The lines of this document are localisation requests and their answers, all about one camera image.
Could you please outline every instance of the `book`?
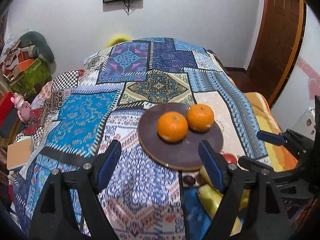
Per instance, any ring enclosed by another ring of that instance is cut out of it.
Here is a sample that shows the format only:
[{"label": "book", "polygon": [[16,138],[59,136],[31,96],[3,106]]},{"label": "book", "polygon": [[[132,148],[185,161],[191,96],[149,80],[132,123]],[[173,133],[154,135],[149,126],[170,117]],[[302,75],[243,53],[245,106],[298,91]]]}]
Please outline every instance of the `book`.
[{"label": "book", "polygon": [[33,140],[27,138],[20,142],[8,145],[7,170],[19,171],[28,161],[33,152]]}]

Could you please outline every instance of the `pink wall sticker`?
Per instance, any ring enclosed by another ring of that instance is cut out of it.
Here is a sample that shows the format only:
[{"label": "pink wall sticker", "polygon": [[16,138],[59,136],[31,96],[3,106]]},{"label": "pink wall sticker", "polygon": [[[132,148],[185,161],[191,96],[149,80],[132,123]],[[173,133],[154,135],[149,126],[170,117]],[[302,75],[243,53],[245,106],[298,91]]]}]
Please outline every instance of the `pink wall sticker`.
[{"label": "pink wall sticker", "polygon": [[298,57],[296,65],[309,77],[309,99],[314,100],[315,95],[320,96],[320,75],[301,57]]}]

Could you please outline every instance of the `blue gripper pad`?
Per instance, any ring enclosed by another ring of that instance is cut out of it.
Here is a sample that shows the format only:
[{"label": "blue gripper pad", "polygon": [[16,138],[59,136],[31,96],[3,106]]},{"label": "blue gripper pad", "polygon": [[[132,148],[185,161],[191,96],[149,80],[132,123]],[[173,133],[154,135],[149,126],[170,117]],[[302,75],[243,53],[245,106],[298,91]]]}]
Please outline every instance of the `blue gripper pad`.
[{"label": "blue gripper pad", "polygon": [[217,189],[220,193],[223,193],[225,189],[225,186],[223,184],[223,173],[212,156],[212,154],[217,153],[214,152],[214,150],[207,141],[201,141],[198,147],[198,154],[209,175],[209,179],[213,187]]},{"label": "blue gripper pad", "polygon": [[96,189],[99,192],[105,189],[109,184],[111,176],[121,156],[121,143],[117,140],[113,140],[104,154],[107,154],[108,157],[98,172],[98,183]]},{"label": "blue gripper pad", "polygon": [[257,138],[261,141],[268,142],[273,145],[277,145],[277,146],[285,145],[285,139],[278,134],[260,130],[257,132]]}]

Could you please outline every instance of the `patchwork tablecloth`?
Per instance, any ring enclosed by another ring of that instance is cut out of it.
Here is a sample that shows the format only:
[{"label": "patchwork tablecloth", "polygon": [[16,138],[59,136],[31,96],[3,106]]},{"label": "patchwork tablecloth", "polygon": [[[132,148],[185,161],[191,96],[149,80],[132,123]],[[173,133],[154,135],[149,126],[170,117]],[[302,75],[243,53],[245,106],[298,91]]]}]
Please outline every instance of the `patchwork tablecloth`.
[{"label": "patchwork tablecloth", "polygon": [[[33,122],[16,139],[30,135],[35,142],[13,187],[26,234],[50,171],[76,170],[117,139],[122,156],[98,198],[119,238],[189,238],[194,226],[187,225],[182,175],[151,160],[138,140],[139,119],[156,104],[207,104],[223,133],[223,152],[270,161],[256,138],[260,128],[250,102],[205,49],[148,38],[99,51],[84,66],[46,84],[32,103]],[[90,234],[77,192],[70,194],[79,228]]]}]

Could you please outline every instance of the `apple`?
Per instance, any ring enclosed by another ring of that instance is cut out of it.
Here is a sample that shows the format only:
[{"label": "apple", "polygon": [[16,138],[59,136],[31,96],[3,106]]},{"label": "apple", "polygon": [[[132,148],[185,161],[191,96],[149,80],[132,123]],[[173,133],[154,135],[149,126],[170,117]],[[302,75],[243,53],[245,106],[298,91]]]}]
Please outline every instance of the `apple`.
[{"label": "apple", "polygon": [[223,153],[222,156],[227,161],[227,163],[234,163],[235,165],[238,164],[236,157],[231,153]]}]

